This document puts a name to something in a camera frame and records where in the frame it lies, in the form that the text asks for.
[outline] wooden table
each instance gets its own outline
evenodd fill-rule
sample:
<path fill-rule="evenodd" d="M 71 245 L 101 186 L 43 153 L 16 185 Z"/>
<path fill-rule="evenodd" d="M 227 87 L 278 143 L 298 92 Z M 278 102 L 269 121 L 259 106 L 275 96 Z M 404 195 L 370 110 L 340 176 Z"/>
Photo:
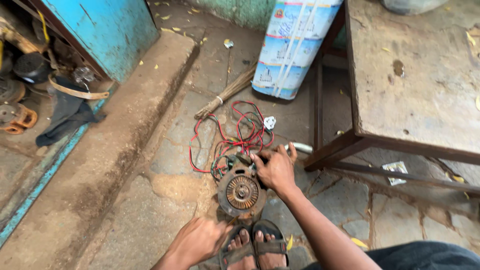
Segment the wooden table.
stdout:
<path fill-rule="evenodd" d="M 479 14 L 480 3 L 473 0 L 452 0 L 416 16 L 391 13 L 379 1 L 346 0 L 319 54 L 341 55 L 330 46 L 344 21 L 353 128 L 322 146 L 318 65 L 315 151 L 305 169 L 334 167 L 480 194 L 480 187 L 468 184 L 340 162 L 379 147 L 480 165 L 480 111 L 475 106 L 480 95 L 480 37 L 474 27 L 480 23 Z M 402 70 L 395 61 L 403 63 L 403 76 L 396 75 Z"/>

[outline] black sandal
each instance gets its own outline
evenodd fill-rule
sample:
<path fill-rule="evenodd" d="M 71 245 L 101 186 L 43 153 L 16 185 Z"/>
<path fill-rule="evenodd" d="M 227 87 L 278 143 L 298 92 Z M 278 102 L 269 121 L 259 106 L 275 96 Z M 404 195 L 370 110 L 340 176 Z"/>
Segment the black sandal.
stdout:
<path fill-rule="evenodd" d="M 235 236 L 240 233 L 241 229 L 246 229 L 248 232 L 251 231 L 251 227 L 240 224 L 233 227 L 233 229 L 228 233 L 227 240 L 218 252 L 218 257 L 220 258 L 220 268 L 222 270 L 227 270 L 230 264 L 236 263 L 241 261 L 244 257 L 253 256 L 253 260 L 255 261 L 255 265 L 257 265 L 257 260 L 255 258 L 255 252 L 253 250 L 252 240 L 246 245 L 243 245 L 240 248 L 233 249 L 228 251 L 228 245 L 235 239 Z"/>
<path fill-rule="evenodd" d="M 257 233 L 257 231 L 261 231 L 264 234 L 264 241 L 266 241 L 265 240 L 266 234 L 274 235 L 275 240 L 271 240 L 270 242 L 258 242 L 255 240 L 255 234 Z M 274 270 L 290 270 L 290 267 L 288 267 L 289 263 L 288 263 L 287 243 L 285 242 L 285 237 L 283 236 L 282 231 L 273 222 L 269 220 L 257 221 L 252 227 L 251 242 L 253 242 L 253 245 L 255 247 L 255 256 L 256 256 L 257 262 L 258 262 L 258 257 L 266 253 L 285 254 L 285 257 L 287 257 L 287 266 L 275 267 L 273 269 Z"/>

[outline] broom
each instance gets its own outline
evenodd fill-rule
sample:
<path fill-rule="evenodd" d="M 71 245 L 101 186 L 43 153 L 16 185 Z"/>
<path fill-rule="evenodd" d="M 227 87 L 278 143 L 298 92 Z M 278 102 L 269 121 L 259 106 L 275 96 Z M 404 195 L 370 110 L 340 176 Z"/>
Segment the broom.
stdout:
<path fill-rule="evenodd" d="M 218 108 L 225 100 L 229 99 L 234 94 L 240 92 L 242 89 L 250 85 L 250 81 L 253 79 L 255 69 L 257 67 L 257 61 L 251 64 L 244 73 L 242 73 L 233 83 L 229 84 L 214 100 L 210 101 L 207 106 L 203 107 L 195 115 L 195 119 L 205 119 L 208 114 L 212 113 Z"/>

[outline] hand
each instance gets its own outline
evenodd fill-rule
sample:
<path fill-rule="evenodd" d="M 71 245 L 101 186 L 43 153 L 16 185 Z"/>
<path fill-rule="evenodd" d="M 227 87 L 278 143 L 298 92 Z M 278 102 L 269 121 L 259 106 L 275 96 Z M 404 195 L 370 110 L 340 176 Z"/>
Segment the hand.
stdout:
<path fill-rule="evenodd" d="M 188 269 L 214 256 L 233 228 L 222 221 L 193 218 L 179 231 L 153 269 Z"/>
<path fill-rule="evenodd" d="M 297 150 L 291 142 L 288 143 L 288 148 L 290 149 L 290 156 L 288 156 L 283 145 L 275 147 L 274 151 L 262 151 L 258 155 L 250 154 L 262 183 L 273 189 L 280 197 L 297 188 L 293 173 L 293 164 L 297 160 Z M 268 160 L 266 165 L 259 156 Z"/>

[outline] cracked floor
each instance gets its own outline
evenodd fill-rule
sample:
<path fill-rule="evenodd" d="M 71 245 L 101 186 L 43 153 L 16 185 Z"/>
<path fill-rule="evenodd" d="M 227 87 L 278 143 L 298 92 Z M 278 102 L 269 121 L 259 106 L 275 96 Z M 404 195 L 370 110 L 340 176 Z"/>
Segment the cracked floor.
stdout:
<path fill-rule="evenodd" d="M 123 187 L 77 269 L 149 269 L 192 217 L 221 219 L 212 177 L 194 172 L 188 162 L 188 145 L 196 124 L 193 115 L 245 70 L 245 61 L 258 56 L 264 35 L 208 14 L 188 14 L 181 5 L 152 5 L 151 10 L 159 14 L 155 17 L 158 28 L 178 27 L 179 34 L 202 41 L 200 54 L 143 151 L 134 177 Z M 171 18 L 162 21 L 160 17 L 168 14 Z M 223 46 L 226 38 L 235 43 L 230 50 Z M 325 68 L 324 78 L 324 99 L 328 100 L 324 103 L 324 138 L 328 142 L 352 123 L 347 71 Z M 230 105 L 236 100 L 250 100 L 264 116 L 277 118 L 274 145 L 289 140 L 308 144 L 311 80 L 311 74 L 307 75 L 291 102 L 247 88 L 215 114 L 224 132 L 234 136 L 238 118 Z M 213 121 L 201 124 L 199 133 L 192 154 L 197 166 L 207 168 L 220 134 Z M 349 160 L 372 166 L 402 160 L 410 173 L 445 178 L 437 164 L 420 156 L 373 148 Z M 472 175 L 479 171 L 476 169 L 472 169 Z M 455 243 L 480 254 L 480 224 L 475 221 L 478 201 L 468 200 L 463 193 L 413 185 L 391 188 L 384 178 L 334 170 L 307 173 L 300 164 L 295 167 L 295 175 L 307 198 L 343 232 L 362 240 L 369 249 L 428 239 Z M 301 228 L 272 191 L 262 217 L 278 224 L 285 235 L 294 236 L 292 269 L 312 261 Z M 200 267 L 215 263 L 210 260 Z"/>

